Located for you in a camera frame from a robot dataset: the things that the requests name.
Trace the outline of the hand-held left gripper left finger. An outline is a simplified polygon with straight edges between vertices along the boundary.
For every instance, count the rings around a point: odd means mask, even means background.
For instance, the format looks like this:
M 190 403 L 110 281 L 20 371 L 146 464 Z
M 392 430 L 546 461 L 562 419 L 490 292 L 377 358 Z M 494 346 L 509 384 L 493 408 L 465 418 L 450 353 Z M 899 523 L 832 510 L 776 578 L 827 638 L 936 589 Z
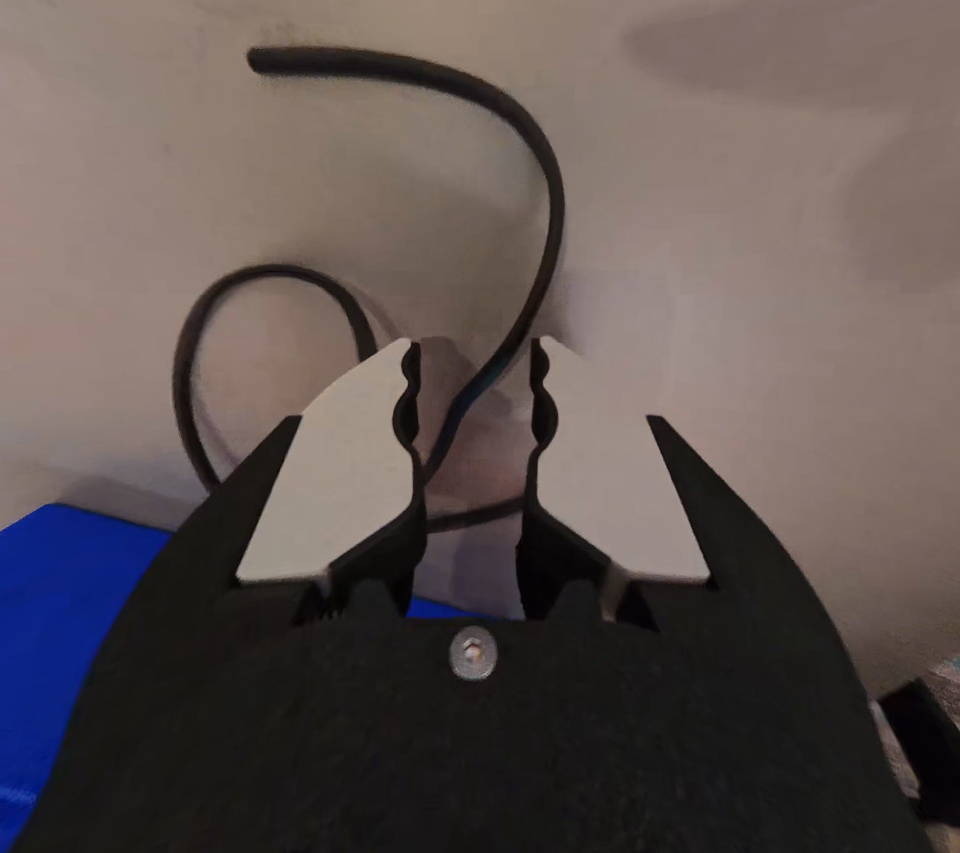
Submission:
M 239 583 L 312 583 L 338 610 L 356 585 L 379 581 L 407 614 L 427 539 L 415 448 L 421 366 L 420 343 L 396 339 L 306 406 L 237 568 Z

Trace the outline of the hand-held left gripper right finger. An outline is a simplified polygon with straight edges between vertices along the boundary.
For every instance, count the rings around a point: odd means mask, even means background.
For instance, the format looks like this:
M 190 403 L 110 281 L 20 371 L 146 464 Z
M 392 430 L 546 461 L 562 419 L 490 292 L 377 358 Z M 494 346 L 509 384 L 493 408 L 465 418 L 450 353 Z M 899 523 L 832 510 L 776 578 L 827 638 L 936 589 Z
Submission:
M 570 583 L 602 615 L 633 615 L 643 585 L 705 587 L 707 560 L 648 418 L 618 405 L 591 365 L 552 336 L 531 345 L 531 428 L 517 543 L 525 617 Z

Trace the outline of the blue plastic bin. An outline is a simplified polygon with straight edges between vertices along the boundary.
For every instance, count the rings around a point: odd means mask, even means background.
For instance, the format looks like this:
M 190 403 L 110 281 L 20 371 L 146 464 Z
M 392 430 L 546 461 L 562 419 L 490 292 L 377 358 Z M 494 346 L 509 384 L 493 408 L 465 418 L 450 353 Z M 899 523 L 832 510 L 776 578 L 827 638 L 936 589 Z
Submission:
M 2 530 L 2 851 L 37 806 L 94 655 L 166 540 L 61 504 Z

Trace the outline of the grey desk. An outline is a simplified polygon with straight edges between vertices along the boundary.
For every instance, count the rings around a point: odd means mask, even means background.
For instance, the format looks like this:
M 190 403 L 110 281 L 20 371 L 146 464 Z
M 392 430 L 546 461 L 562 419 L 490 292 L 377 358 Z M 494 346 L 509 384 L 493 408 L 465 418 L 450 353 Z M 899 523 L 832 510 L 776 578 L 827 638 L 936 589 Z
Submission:
M 545 189 L 512 131 L 259 78 L 272 44 L 523 103 L 567 196 L 536 334 L 764 518 L 872 693 L 958 652 L 958 0 L 2 0 L 2 524 L 186 518 L 174 343 L 247 264 L 423 343 L 423 451 L 513 323 Z

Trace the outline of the black blocky object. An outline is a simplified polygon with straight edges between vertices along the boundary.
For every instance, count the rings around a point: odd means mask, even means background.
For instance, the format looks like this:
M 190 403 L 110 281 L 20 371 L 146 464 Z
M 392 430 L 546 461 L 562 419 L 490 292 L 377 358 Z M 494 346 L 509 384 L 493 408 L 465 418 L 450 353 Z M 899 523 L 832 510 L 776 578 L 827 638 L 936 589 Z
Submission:
M 958 670 L 930 671 L 882 696 L 879 708 L 916 780 L 920 817 L 958 829 Z

